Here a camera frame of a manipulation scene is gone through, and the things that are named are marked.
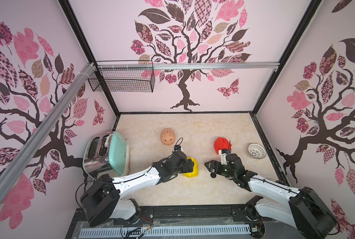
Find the pink piggy bank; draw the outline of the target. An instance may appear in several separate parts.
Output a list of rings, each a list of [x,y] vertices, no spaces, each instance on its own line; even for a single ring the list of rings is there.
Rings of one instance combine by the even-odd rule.
[[[160,139],[163,145],[170,146],[173,145],[176,141],[175,133],[170,128],[165,128],[162,130]]]

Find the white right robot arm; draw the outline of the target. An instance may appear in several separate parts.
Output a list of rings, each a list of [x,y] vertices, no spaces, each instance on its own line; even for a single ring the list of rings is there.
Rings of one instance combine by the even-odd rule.
[[[333,229],[341,231],[336,217],[312,188],[298,189],[268,180],[245,169],[237,154],[224,153],[220,157],[220,161],[211,160],[204,165],[211,177],[224,176],[255,193],[245,204],[244,215],[248,220],[270,218],[292,226],[306,239],[324,239],[333,235]]]

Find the yellow piggy bank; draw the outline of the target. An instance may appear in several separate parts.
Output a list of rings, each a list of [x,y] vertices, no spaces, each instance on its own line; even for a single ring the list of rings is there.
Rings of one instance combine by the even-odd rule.
[[[188,159],[191,159],[193,162],[192,172],[184,173],[183,175],[187,178],[197,177],[198,176],[198,163],[193,158],[188,158]]]

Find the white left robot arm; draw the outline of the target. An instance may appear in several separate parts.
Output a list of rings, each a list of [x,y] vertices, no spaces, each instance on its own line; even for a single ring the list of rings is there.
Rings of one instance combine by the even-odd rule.
[[[108,174],[100,176],[81,196],[81,208],[90,227],[101,225],[108,219],[134,223],[138,221],[141,209],[135,199],[126,198],[128,195],[187,173],[198,174],[197,162],[176,150],[137,173],[114,178]]]

